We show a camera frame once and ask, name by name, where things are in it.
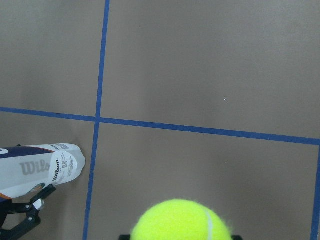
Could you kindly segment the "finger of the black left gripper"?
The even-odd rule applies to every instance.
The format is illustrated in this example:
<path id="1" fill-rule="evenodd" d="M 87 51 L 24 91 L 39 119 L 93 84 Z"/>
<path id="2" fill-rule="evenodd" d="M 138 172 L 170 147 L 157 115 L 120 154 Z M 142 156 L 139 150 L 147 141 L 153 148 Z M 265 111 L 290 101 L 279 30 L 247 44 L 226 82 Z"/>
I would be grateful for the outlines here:
<path id="1" fill-rule="evenodd" d="M 19 240 L 21 237 L 36 228 L 40 223 L 40 211 L 45 206 L 45 199 L 56 191 L 52 184 L 36 194 L 29 202 L 13 203 L 12 200 L 0 202 L 0 239 Z M 25 214 L 25 219 L 12 229 L 4 229 L 3 225 L 8 215 Z"/>

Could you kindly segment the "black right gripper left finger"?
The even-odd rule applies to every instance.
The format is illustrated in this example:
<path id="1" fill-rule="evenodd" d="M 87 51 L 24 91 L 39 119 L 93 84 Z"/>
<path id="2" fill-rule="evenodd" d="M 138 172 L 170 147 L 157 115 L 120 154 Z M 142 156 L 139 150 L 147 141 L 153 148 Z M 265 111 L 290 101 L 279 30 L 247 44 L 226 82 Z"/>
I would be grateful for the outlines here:
<path id="1" fill-rule="evenodd" d="M 130 234 L 122 234 L 118 237 L 118 240 L 131 240 Z"/>

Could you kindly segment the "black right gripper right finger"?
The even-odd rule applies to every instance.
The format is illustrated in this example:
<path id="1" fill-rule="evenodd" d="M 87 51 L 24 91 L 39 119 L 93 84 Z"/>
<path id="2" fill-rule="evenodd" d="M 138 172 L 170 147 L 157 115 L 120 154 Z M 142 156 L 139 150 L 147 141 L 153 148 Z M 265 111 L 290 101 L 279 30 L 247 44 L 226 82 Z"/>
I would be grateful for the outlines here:
<path id="1" fill-rule="evenodd" d="M 242 240 L 242 237 L 240 235 L 232 235 L 232 240 Z"/>

